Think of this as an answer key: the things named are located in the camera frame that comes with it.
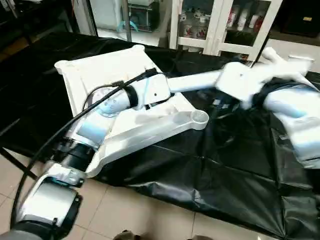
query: table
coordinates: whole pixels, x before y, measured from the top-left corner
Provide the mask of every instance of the table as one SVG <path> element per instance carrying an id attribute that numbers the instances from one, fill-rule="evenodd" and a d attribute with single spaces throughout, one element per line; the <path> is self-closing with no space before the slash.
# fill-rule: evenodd
<path id="1" fill-rule="evenodd" d="M 6 112 L 1 121 L 7 125 L 20 119 L 0 138 L 1 145 L 32 155 L 72 117 L 55 62 L 133 45 L 55 33 L 1 63 L 0 99 Z M 234 60 L 154 46 L 145 46 L 145 52 L 175 77 L 217 70 Z M 319 74 L 307 77 L 319 86 Z M 201 90 L 184 96 L 210 114 L 215 94 Z M 219 147 L 217 132 L 235 133 L 234 141 Z M 282 134 L 276 119 L 262 109 L 211 119 L 203 131 L 185 131 L 105 166 L 96 179 L 275 238 L 317 240 L 319 188 L 296 161 L 290 143 L 280 139 Z M 319 173 L 312 175 L 318 182 Z"/>

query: black cable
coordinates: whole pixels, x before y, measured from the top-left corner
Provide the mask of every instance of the black cable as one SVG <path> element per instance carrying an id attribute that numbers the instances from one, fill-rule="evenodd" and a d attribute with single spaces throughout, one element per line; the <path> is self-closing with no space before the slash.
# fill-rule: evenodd
<path id="1" fill-rule="evenodd" d="M 63 133 L 65 129 L 69 128 L 78 119 L 80 119 L 81 117 L 83 117 L 84 115 L 89 113 L 92 109 L 96 108 L 99 104 L 103 103 L 106 99 L 110 98 L 112 95 L 114 95 L 115 93 L 119 92 L 124 87 L 132 84 L 135 81 L 142 80 L 142 79 L 145 79 L 145 78 L 149 78 L 149 77 L 152 77 L 152 76 L 157 75 L 157 74 L 163 74 L 163 73 L 162 72 L 157 72 L 157 70 L 155 68 L 148 69 L 145 72 L 143 72 L 142 74 L 130 79 L 129 81 L 127 81 L 127 82 L 121 84 L 120 86 L 118 86 L 117 88 L 113 89 L 111 92 L 109 92 L 103 98 L 101 98 L 99 101 L 95 102 L 94 104 L 90 105 L 87 109 L 85 109 L 84 111 L 80 112 L 78 115 L 76 115 L 70 121 L 68 121 L 63 127 L 61 127 L 54 135 L 52 135 L 42 145 L 42 147 L 36 152 L 36 154 L 31 159 L 31 161 L 30 161 L 30 163 L 29 163 L 29 165 L 27 167 L 27 171 L 30 171 L 32 169 L 32 167 L 37 162 L 37 159 L 41 156 L 41 154 L 47 148 L 47 146 L 52 144 L 52 142 L 55 140 L 56 137 L 58 137 L 61 133 Z M 11 229 L 13 228 L 13 226 L 15 224 L 16 214 L 17 214 L 17 204 L 18 204 L 18 200 L 19 200 L 20 195 L 21 195 L 22 188 L 23 188 L 23 186 L 25 184 L 25 181 L 27 179 L 27 176 L 28 176 L 27 171 L 25 171 L 23 173 L 22 178 L 21 178 L 21 180 L 19 182 L 16 194 L 15 194 L 15 197 L 14 197 L 14 201 L 13 201 L 13 205 L 12 205 L 12 209 L 11 209 L 11 218 L 10 218 L 10 228 Z"/>
<path id="2" fill-rule="evenodd" d="M 91 92 L 86 96 L 85 98 L 85 101 L 83 103 L 83 106 L 82 106 L 82 111 L 85 110 L 85 107 L 86 107 L 86 103 L 89 99 L 89 97 L 98 89 L 102 89 L 102 88 L 109 88 L 109 87 L 119 87 L 121 86 L 121 84 L 123 84 L 124 81 L 116 81 L 116 82 L 113 82 L 111 84 L 104 84 L 104 85 L 101 85 L 101 86 L 97 86 L 95 87 L 94 89 L 91 90 Z"/>

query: blue object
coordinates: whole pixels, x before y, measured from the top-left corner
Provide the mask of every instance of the blue object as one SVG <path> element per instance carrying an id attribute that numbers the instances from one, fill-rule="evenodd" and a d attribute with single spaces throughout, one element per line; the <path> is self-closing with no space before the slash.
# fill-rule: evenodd
<path id="1" fill-rule="evenodd" d="M 126 25 L 125 21 L 121 21 L 118 25 L 118 27 L 116 28 L 116 31 L 117 32 L 120 32 L 120 28 L 124 28 Z M 134 28 L 134 30 L 136 30 L 137 32 L 139 32 L 139 29 L 137 27 L 137 25 L 133 22 L 133 21 L 130 21 L 130 26 Z"/>

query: white cylinder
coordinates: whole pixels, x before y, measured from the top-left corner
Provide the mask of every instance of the white cylinder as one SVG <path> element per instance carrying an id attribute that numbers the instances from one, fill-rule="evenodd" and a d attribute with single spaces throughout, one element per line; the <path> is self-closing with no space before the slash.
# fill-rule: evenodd
<path id="1" fill-rule="evenodd" d="M 171 93 L 195 91 L 213 88 L 220 74 L 220 71 L 208 71 L 189 76 L 169 78 L 167 82 Z"/>

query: black plastic sheet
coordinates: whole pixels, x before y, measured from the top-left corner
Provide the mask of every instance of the black plastic sheet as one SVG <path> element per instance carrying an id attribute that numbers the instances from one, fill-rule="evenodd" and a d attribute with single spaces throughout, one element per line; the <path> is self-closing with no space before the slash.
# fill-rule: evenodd
<path id="1" fill-rule="evenodd" d="M 32 154 L 71 118 L 55 62 L 133 45 L 110 38 L 52 34 L 1 63 L 0 99 L 6 114 L 0 130 L 19 120 L 0 138 L 1 144 Z M 145 52 L 163 72 L 175 77 L 218 70 L 234 60 L 153 46 Z M 320 83 L 317 73 L 307 77 Z M 215 94 L 202 90 L 184 96 L 211 115 Z M 221 146 L 219 134 L 234 140 Z M 284 134 L 269 112 L 240 110 L 223 119 L 211 117 L 205 130 L 188 130 L 123 157 L 105 166 L 96 178 L 278 239 L 318 240 L 319 173 L 302 168 L 290 142 L 282 140 Z"/>

